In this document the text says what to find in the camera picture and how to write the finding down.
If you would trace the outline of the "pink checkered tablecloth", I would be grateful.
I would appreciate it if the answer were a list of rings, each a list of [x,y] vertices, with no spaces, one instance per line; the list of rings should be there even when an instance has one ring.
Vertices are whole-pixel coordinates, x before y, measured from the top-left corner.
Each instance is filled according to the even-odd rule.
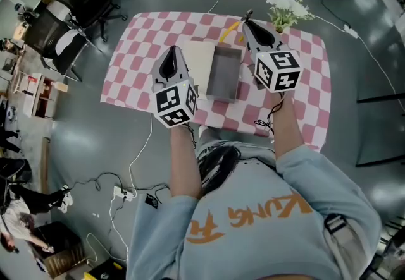
[[[228,32],[237,17],[189,12],[151,12],[135,15],[112,55],[104,79],[101,101],[115,106],[150,112],[153,80],[151,69],[172,45],[185,41],[218,43],[242,51],[240,80],[235,102],[200,100],[194,122],[241,133],[266,137],[269,131],[256,124],[270,111],[269,93],[259,90],[249,70],[251,58],[241,41],[241,30]],[[303,66],[296,88],[295,110],[306,145],[321,150],[327,137],[331,103],[330,68],[324,41],[316,35],[288,28],[284,43],[296,50]]]

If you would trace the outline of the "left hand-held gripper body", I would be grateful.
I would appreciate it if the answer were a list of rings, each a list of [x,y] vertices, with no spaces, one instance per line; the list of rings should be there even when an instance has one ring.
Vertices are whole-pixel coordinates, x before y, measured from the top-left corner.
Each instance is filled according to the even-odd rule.
[[[174,50],[173,74],[165,83],[153,83],[154,117],[166,128],[183,125],[192,121],[196,112],[198,94],[194,79],[175,78]]]

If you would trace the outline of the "person's blue jeans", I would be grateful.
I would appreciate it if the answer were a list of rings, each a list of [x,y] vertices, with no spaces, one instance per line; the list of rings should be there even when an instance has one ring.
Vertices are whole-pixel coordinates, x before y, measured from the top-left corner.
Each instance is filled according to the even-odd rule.
[[[220,140],[217,137],[211,137],[213,129],[208,128],[204,130],[196,149],[196,156],[198,159],[202,159],[204,155],[207,155],[213,149],[219,146],[234,146],[241,154],[241,158],[258,157],[263,161],[275,161],[275,151],[271,147],[263,147],[251,143],[244,143],[239,141]]]

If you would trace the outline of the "grey cardboard box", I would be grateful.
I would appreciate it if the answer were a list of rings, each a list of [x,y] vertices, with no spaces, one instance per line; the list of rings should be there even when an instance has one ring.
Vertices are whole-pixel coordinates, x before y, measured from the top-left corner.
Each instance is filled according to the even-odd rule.
[[[206,97],[208,100],[236,101],[242,51],[216,46],[213,54]]]

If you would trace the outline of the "light blue sweatshirt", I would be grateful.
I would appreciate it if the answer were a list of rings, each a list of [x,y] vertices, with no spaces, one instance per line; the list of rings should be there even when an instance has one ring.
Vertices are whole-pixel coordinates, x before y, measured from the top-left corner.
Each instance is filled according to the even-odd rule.
[[[215,191],[155,209],[141,196],[127,280],[358,280],[381,233],[361,189],[302,145],[275,161],[240,158]]]

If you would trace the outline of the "yellow black toolbox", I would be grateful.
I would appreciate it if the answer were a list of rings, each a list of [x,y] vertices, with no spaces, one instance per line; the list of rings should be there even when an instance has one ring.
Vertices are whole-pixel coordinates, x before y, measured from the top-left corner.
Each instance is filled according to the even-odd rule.
[[[108,259],[84,273],[84,280],[126,280],[127,268],[113,259]]]

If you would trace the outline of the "person's left forearm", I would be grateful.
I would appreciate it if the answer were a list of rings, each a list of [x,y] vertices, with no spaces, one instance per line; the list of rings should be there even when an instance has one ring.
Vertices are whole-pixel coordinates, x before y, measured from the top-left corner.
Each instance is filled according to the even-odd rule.
[[[186,126],[170,129],[171,196],[189,196],[197,199],[202,195],[202,183],[197,165],[192,137]]]

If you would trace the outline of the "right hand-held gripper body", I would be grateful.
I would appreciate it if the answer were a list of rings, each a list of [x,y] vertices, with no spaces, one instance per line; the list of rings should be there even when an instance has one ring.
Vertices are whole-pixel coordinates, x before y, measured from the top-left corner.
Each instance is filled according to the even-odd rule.
[[[298,52],[290,49],[274,30],[273,45],[256,42],[256,53],[251,54],[253,75],[269,92],[286,92],[296,89],[302,75],[302,61]]]

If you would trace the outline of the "person's right forearm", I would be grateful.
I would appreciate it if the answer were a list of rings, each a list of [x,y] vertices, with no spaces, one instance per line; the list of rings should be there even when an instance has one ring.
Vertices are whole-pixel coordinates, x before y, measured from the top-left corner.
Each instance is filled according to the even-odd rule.
[[[304,144],[289,92],[285,93],[281,108],[273,113],[272,117],[275,156],[278,159]]]

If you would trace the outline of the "small wooden shelf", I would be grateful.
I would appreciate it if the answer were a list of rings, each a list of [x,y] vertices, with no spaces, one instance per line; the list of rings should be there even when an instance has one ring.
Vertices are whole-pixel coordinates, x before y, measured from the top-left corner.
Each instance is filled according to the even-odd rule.
[[[23,114],[53,120],[58,96],[67,91],[67,84],[54,81],[41,73],[24,74],[19,84],[19,92],[25,95]]]

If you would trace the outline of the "yellow-handled pliers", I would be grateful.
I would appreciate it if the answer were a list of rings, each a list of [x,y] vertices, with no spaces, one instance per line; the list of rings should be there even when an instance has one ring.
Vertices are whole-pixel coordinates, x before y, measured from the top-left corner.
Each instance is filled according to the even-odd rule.
[[[239,27],[241,24],[247,22],[247,21],[250,19],[252,13],[253,13],[253,11],[252,11],[251,9],[248,10],[248,11],[246,12],[246,14],[245,14],[239,21],[235,22],[235,23],[232,24],[230,27],[228,27],[227,30],[225,31],[225,33],[220,37],[219,43],[224,42],[224,40],[226,39],[226,37],[229,35],[229,33],[230,33],[232,30],[238,29],[238,27]]]

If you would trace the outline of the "white box lid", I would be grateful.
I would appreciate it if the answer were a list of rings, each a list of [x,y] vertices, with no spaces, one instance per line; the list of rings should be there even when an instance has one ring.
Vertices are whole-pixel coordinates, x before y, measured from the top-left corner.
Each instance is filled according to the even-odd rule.
[[[189,76],[194,79],[197,86],[199,99],[207,100],[207,90],[215,44],[212,42],[185,41],[182,53],[189,69]]]

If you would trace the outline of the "black frame table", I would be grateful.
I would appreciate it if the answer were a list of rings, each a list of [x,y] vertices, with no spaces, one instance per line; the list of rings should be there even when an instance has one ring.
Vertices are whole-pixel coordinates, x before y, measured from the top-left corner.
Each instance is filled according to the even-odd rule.
[[[363,41],[357,69],[358,154],[356,167],[405,165],[405,43],[396,27]]]

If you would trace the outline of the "white flower bouquet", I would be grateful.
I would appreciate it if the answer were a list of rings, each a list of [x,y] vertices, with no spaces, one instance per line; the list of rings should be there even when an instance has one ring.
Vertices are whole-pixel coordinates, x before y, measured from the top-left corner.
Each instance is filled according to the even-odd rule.
[[[303,5],[303,0],[266,0],[270,5],[268,16],[278,33],[297,25],[300,21],[315,18],[309,8]]]

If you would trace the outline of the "wooden crate black top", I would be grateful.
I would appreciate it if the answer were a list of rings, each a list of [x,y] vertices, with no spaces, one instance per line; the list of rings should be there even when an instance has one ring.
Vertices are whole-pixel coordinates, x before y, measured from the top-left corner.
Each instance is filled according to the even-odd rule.
[[[60,221],[34,228],[33,234],[54,248],[47,253],[39,246],[29,244],[37,265],[54,279],[84,261],[82,241],[72,230]]]

